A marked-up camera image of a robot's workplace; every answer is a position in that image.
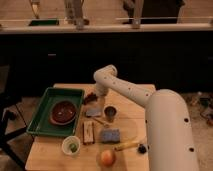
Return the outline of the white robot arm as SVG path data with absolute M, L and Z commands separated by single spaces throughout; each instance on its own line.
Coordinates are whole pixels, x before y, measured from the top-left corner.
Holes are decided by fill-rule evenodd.
M 145 109 L 150 171 L 199 171 L 189 111 L 177 92 L 119 79 L 114 65 L 96 70 L 93 78 L 98 97 L 112 89 Z

